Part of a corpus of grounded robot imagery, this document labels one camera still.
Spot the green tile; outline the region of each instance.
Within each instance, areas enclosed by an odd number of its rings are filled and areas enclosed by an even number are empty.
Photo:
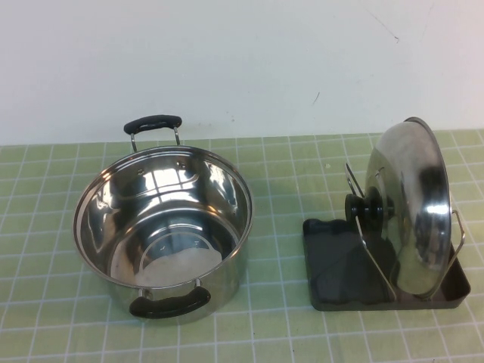
[[[102,354],[89,355],[69,355],[67,356],[67,363],[100,363]]]
[[[51,276],[48,279],[46,299],[76,297],[79,276]]]
[[[454,138],[452,137],[452,133],[449,131],[435,131],[433,134],[436,136],[440,147],[455,146]]]
[[[400,332],[367,334],[373,361],[403,361],[408,359],[405,341]]]
[[[262,138],[238,138],[237,146],[261,145]]]
[[[305,335],[324,334],[323,315],[314,309],[288,310],[290,335],[302,337]]]
[[[37,196],[12,198],[8,206],[8,214],[33,213],[37,199]]]
[[[348,155],[367,155],[371,154],[373,149],[369,137],[344,138],[343,140]]]
[[[56,231],[61,225],[62,212],[37,214],[33,217],[32,232]]]
[[[291,144],[293,160],[318,159],[318,149],[313,141],[301,144]]]
[[[74,323],[93,323],[107,320],[109,298],[96,297],[81,299],[77,302],[74,312]]]
[[[301,206],[297,195],[286,195],[272,198],[274,214],[300,213]]]
[[[31,233],[27,239],[25,253],[51,252],[54,249],[57,232]]]
[[[50,255],[25,255],[20,263],[19,276],[46,275],[51,265]]]
[[[215,361],[215,346],[191,346],[180,348],[180,363],[211,363]]]
[[[278,236],[280,257],[303,256],[302,236]]]
[[[249,182],[249,186],[254,197],[267,197],[269,195],[266,180],[252,180]]]
[[[215,149],[213,152],[231,163],[237,162],[237,151],[235,148]]]
[[[45,301],[40,308],[39,326],[69,325],[74,301]]]
[[[254,198],[254,209],[255,214],[258,216],[270,216],[271,211],[271,200],[267,197],[264,198]]]
[[[286,136],[270,136],[263,138],[264,144],[285,144],[289,143],[289,139]]]
[[[358,363],[370,362],[363,335],[330,337],[330,345],[334,361],[357,361]]]
[[[281,270],[284,281],[304,280],[307,278],[306,261],[303,256],[281,260]]]
[[[217,341],[233,342],[250,339],[250,316],[240,314],[217,315]]]
[[[240,286],[235,295],[218,312],[246,312],[249,310],[247,286]]]
[[[94,272],[82,274],[79,296],[97,296],[107,294],[108,284]]]
[[[72,274],[80,272],[82,260],[77,252],[58,253],[54,255],[52,262],[52,274]]]
[[[29,230],[31,220],[31,215],[5,216],[2,226],[2,233],[26,233]]]
[[[484,296],[469,296],[467,304],[477,322],[484,322]]]
[[[297,194],[296,178],[293,176],[289,178],[270,179],[268,182],[272,196]]]
[[[466,221],[481,221],[484,216],[484,203],[462,202],[459,204],[461,215]]]
[[[54,145],[52,159],[75,159],[77,157],[77,144]]]
[[[344,157],[345,148],[343,140],[330,140],[318,142],[319,157]]]
[[[46,280],[46,278],[18,278],[15,281],[11,301],[40,300]]]
[[[239,163],[256,163],[264,160],[262,145],[239,147]]]
[[[326,193],[301,195],[300,199],[304,213],[331,211],[330,198]]]
[[[110,324],[107,328],[106,350],[139,349],[141,324]]]
[[[477,329],[473,327],[441,327],[450,355],[479,354],[484,352]]]
[[[306,282],[284,283],[284,293],[286,295],[286,305],[288,307],[310,306],[309,287]]]
[[[264,363],[291,363],[289,340],[255,342],[256,361]]]
[[[99,173],[102,170],[102,159],[79,159],[77,160],[75,173],[76,174],[94,174]]]
[[[217,147],[235,147],[234,138],[217,138],[211,140],[212,149]]]
[[[251,237],[265,237],[272,236],[273,234],[272,217],[255,217],[253,219],[253,225],[250,231]]]
[[[326,183],[329,191],[349,191],[349,186],[344,175],[326,175]]]
[[[5,312],[3,328],[35,327],[39,307],[39,302],[10,304]]]
[[[166,326],[160,329],[156,324],[144,326],[143,347],[157,348],[160,346],[176,346],[178,344],[178,327]]]
[[[256,282],[280,281],[278,261],[249,261],[249,281],[251,284]]]
[[[321,193],[326,191],[323,175],[305,175],[297,178],[300,194]]]
[[[302,216],[275,216],[275,232],[282,234],[300,234],[303,229]]]
[[[20,171],[20,178],[43,177],[47,171],[47,161],[37,161],[35,163],[24,163]]]
[[[68,327],[39,328],[37,329],[32,354],[47,355],[64,353],[68,339]]]
[[[254,339],[287,337],[286,313],[254,312],[252,314]]]
[[[293,340],[295,363],[330,361],[330,350],[326,338],[304,338]]]
[[[7,146],[0,149],[0,163],[19,163],[23,160],[26,147]]]
[[[102,157],[104,153],[104,144],[88,143],[80,144],[79,157]]]
[[[266,164],[269,178],[294,176],[293,163],[290,161],[274,161]]]
[[[28,356],[34,330],[0,331],[0,358]]]
[[[252,310],[283,308],[282,286],[279,284],[250,285],[250,306]]]
[[[265,160],[291,160],[289,144],[269,144],[264,145]]]
[[[452,131],[458,146],[481,145],[482,140],[477,130],[454,130]]]
[[[479,200],[482,199],[480,190],[476,183],[456,184],[450,187],[451,194],[457,202],[465,200]]]
[[[95,174],[92,175],[75,175],[73,183],[71,185],[71,191],[84,191],[96,178]]]
[[[249,259],[273,259],[277,257],[273,237],[251,238],[248,243]]]
[[[42,178],[21,179],[15,185],[14,195],[38,194],[42,188]]]
[[[461,148],[466,163],[484,163],[484,146]]]
[[[481,222],[467,223],[467,230],[476,243],[484,242],[484,224]]]
[[[296,175],[321,175],[322,168],[319,160],[294,160]]]
[[[25,161],[49,160],[52,148],[51,145],[30,145],[27,148]]]
[[[215,339],[214,316],[209,315],[180,327],[180,344],[212,343]]]
[[[69,191],[70,179],[70,175],[46,178],[42,193],[60,193],[62,191]]]
[[[12,278],[17,272],[19,256],[0,256],[0,278]]]
[[[464,163],[458,149],[443,149],[442,156],[446,165],[460,165]]]
[[[445,348],[437,329],[410,330],[404,332],[410,358],[445,356]]]
[[[253,360],[253,347],[250,343],[219,344],[217,346],[218,361],[230,363],[250,363]]]
[[[0,164],[0,179],[15,179],[19,175],[20,163]]]
[[[13,280],[0,280],[0,303],[8,301],[13,282]]]
[[[46,194],[39,198],[37,212],[55,212],[64,210],[67,194]]]
[[[0,255],[21,254],[25,244],[26,235],[16,234],[13,236],[0,235]]]
[[[328,333],[350,333],[363,331],[358,312],[326,312]]]
[[[104,325],[80,325],[73,327],[69,353],[102,351],[105,330]]]
[[[239,172],[246,179],[265,178],[265,164],[264,163],[241,164],[239,166]]]
[[[394,311],[361,312],[366,331],[399,329],[399,321]]]
[[[14,186],[14,180],[0,180],[0,197],[10,197]]]

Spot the black handle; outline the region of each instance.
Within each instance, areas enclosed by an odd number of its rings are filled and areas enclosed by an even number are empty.
[[[146,116],[140,119],[131,121],[124,125],[124,132],[128,135],[136,135],[139,132],[162,129],[169,127],[170,129],[178,128],[182,125],[182,118],[180,116],[171,115],[154,115]]]
[[[197,286],[185,296],[169,297],[163,300],[153,301],[140,296],[131,303],[129,312],[139,318],[174,318],[201,308],[210,301],[210,298],[207,289]]]

